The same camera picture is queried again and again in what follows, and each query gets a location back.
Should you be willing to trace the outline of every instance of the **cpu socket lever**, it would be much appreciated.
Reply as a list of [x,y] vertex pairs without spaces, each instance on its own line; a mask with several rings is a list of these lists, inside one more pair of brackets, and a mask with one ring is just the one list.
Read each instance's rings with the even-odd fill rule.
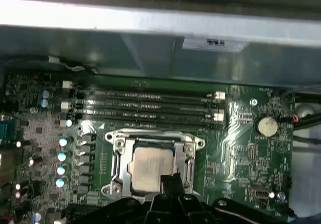
[[101,193],[111,199],[140,201],[161,190],[161,175],[180,173],[185,193],[193,193],[195,153],[206,142],[179,131],[120,129],[105,134],[113,145],[110,183]]

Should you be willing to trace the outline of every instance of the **white label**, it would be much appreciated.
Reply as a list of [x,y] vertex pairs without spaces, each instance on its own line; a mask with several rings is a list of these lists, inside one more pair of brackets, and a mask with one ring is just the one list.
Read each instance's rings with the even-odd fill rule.
[[215,38],[185,38],[183,49],[213,51],[213,52],[240,52],[249,43]]

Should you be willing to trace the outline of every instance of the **cable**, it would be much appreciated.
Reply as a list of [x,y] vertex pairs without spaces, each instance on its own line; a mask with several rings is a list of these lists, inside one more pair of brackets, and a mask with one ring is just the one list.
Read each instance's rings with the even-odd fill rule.
[[294,141],[311,144],[311,145],[321,145],[321,139],[314,139],[314,138],[304,138],[300,136],[293,136]]
[[298,217],[291,221],[292,224],[320,224],[321,223],[321,213],[313,216]]
[[42,56],[42,55],[12,55],[12,56],[5,56],[1,59],[4,63],[4,66],[9,66],[12,63],[19,63],[19,62],[48,62],[51,64],[59,64],[65,66],[67,69],[79,72],[79,71],[90,71],[96,75],[99,75],[97,70],[88,68],[84,66],[84,63],[79,61],[73,61],[66,58],[55,57],[55,56]]
[[289,91],[286,91],[284,94],[281,95],[280,97],[280,103],[281,105],[284,107],[284,109],[287,111],[287,113],[293,117],[293,121],[295,123],[299,122],[299,118],[297,117],[297,115],[295,113],[293,113],[293,111],[287,106],[285,99],[287,96],[299,92],[299,91],[303,91],[303,90],[321,90],[321,84],[314,84],[314,85],[307,85],[307,86],[300,86],[300,87],[296,87],[293,88]]

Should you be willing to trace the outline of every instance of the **capacitor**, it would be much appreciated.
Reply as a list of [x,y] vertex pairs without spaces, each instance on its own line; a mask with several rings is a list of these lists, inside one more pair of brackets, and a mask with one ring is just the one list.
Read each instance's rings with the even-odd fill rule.
[[8,90],[6,90],[5,95],[6,96],[14,96],[14,95],[16,95],[16,91],[8,89]]
[[40,101],[40,106],[43,107],[43,108],[49,107],[49,101],[46,100],[46,99],[41,100]]
[[274,193],[273,191],[271,191],[271,192],[269,193],[269,197],[270,197],[271,199],[275,198],[275,193]]
[[36,107],[31,107],[31,108],[29,109],[29,112],[30,112],[31,114],[35,115],[35,114],[38,113],[38,109],[37,109]]
[[46,216],[46,211],[41,209],[41,210],[38,210],[34,216],[33,216],[33,221],[34,222],[40,222],[41,220],[43,220]]
[[19,198],[21,198],[22,196],[24,196],[25,194],[27,194],[27,192],[28,192],[28,188],[20,189],[19,191],[17,191],[17,192],[15,193],[15,197],[16,197],[17,199],[19,199]]
[[40,95],[44,99],[52,98],[52,96],[53,96],[53,94],[47,90],[43,90]]
[[6,85],[6,87],[7,87],[7,89],[8,89],[8,88],[9,88],[9,89],[15,89],[17,86],[16,86],[14,83],[12,83],[12,82],[8,82],[7,85]]
[[29,184],[30,184],[30,181],[28,181],[28,180],[24,180],[24,181],[22,181],[20,183],[17,183],[16,184],[16,190],[20,190],[21,188],[24,188]]
[[66,224],[66,223],[67,223],[67,219],[66,218],[54,221],[54,224]]
[[255,121],[254,128],[257,133],[269,138],[277,133],[278,123],[271,116],[262,116]]
[[68,182],[68,177],[63,175],[61,178],[56,180],[56,186],[62,188]]
[[71,121],[71,120],[67,120],[67,121],[66,121],[66,126],[67,126],[67,127],[72,126],[72,121]]
[[59,145],[64,147],[64,146],[70,144],[71,142],[73,142],[73,138],[71,138],[71,137],[62,137],[59,140]]
[[58,175],[63,175],[66,172],[69,171],[69,165],[68,164],[63,164],[57,168],[57,173]]
[[69,158],[70,153],[68,151],[60,152],[58,154],[58,160],[59,161],[65,161],[67,158]]
[[279,192],[278,194],[277,194],[277,198],[279,199],[279,200],[285,200],[286,199],[286,195],[285,195],[285,193],[284,192]]
[[29,158],[29,166],[33,166],[34,164],[42,162],[44,159],[41,156],[38,157],[30,157]]
[[16,142],[17,148],[28,146],[30,144],[31,144],[30,140],[19,140]]

